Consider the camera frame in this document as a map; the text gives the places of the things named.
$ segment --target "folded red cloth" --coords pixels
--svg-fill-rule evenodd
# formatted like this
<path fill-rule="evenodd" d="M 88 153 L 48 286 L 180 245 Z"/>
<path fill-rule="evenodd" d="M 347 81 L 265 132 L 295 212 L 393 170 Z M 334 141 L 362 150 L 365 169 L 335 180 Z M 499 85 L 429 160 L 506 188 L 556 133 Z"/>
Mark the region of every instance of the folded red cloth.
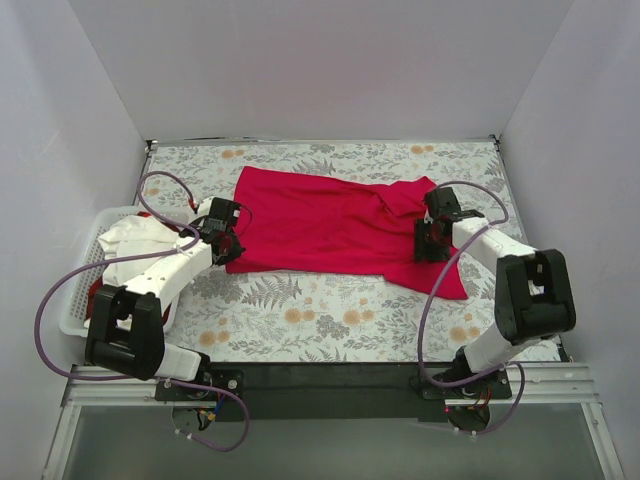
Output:
<path fill-rule="evenodd" d="M 247 249 L 227 273 L 289 269 L 384 275 L 398 285 L 429 293 L 444 263 L 414 263 L 414 221 L 424 215 L 426 177 L 391 185 L 362 185 L 329 177 L 245 167 L 235 201 L 243 210 L 237 232 Z M 438 296 L 467 295 L 457 266 Z"/>

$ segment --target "plastic basket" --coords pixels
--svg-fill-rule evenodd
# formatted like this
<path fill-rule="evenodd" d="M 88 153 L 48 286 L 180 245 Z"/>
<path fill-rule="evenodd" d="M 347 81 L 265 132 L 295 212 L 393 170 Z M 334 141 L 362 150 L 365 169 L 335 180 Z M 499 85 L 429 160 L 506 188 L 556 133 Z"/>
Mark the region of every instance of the plastic basket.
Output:
<path fill-rule="evenodd" d="M 108 208 L 100 212 L 91 227 L 89 243 L 84 254 L 83 265 L 99 262 L 104 259 L 104 252 L 98 243 L 98 237 L 100 235 L 109 230 L 109 228 L 111 228 L 111 226 L 117 221 L 122 220 L 129 215 L 136 215 L 141 211 L 144 211 L 144 208 L 132 206 Z M 191 221 L 190 212 L 186 208 L 158 209 L 158 212 L 181 223 L 189 223 L 189 221 Z M 67 335 L 86 338 L 87 329 L 84 327 L 84 322 L 86 320 L 87 302 L 89 300 L 89 287 L 91 287 L 93 282 L 102 276 L 104 269 L 105 267 L 92 268 L 91 270 L 82 272 L 71 280 L 71 298 L 66 302 L 66 304 L 69 305 L 69 308 L 60 318 L 60 330 Z M 163 326 L 165 333 L 173 325 L 173 320 L 175 319 L 178 306 L 178 298 L 179 295 L 173 300 L 173 302 L 171 302 L 169 317 Z"/>

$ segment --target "white cloth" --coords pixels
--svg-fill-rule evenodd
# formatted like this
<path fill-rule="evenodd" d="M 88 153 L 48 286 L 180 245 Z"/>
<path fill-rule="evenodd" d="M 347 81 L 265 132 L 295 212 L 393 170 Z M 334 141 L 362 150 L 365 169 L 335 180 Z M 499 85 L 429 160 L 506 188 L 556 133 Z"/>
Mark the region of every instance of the white cloth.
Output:
<path fill-rule="evenodd" d="M 143 253 L 155 253 L 174 247 L 178 233 L 153 217 L 125 217 L 98 237 L 104 258 L 121 258 Z M 158 258 L 134 260 L 109 265 L 102 274 L 105 285 L 120 286 L 140 275 Z"/>

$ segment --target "floral tablecloth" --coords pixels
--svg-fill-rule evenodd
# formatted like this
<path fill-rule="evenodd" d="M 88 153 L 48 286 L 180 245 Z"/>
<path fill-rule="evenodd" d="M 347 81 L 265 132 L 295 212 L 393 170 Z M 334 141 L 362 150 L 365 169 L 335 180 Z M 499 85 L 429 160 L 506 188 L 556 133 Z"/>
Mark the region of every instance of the floral tablecloth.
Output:
<path fill-rule="evenodd" d="M 199 199 L 233 198 L 245 165 L 325 175 L 360 183 L 392 183 L 426 175 L 436 183 L 463 179 L 495 192 L 512 217 L 500 227 L 520 239 L 504 173 L 490 142 L 473 143 L 258 143 L 226 146 L 161 146 L 148 170 L 182 178 Z M 501 211 L 486 194 L 457 187 L 463 206 L 489 218 Z M 178 207 L 185 196 L 171 180 L 150 179 L 153 206 Z M 494 280 L 468 255 L 460 273 L 465 301 L 436 299 L 424 339 L 428 360 L 451 360 L 493 321 Z M 210 269 L 180 297 L 167 341 L 202 351 L 217 361 L 415 361 L 417 327 L 426 295 L 377 276 L 270 272 L 227 275 Z M 520 356 L 559 360 L 545 341 Z"/>

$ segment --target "wall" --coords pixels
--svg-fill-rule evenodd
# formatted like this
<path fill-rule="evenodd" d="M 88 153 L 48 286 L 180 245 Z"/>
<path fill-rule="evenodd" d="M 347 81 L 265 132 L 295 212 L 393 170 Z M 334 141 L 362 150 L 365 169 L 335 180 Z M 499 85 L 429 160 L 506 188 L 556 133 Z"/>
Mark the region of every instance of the wall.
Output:
<path fill-rule="evenodd" d="M 503 135 L 530 240 L 563 251 L 586 360 L 627 478 L 640 478 L 640 4 L 576 0 Z"/>
<path fill-rule="evenodd" d="M 0 478 L 36 479 L 66 381 L 37 357 L 35 310 L 94 215 L 130 204 L 144 143 L 66 0 L 0 0 L 0 65 Z M 45 346 L 69 366 L 61 306 Z"/>
<path fill-rule="evenodd" d="M 500 133 L 572 0 L 70 0 L 144 138 Z"/>

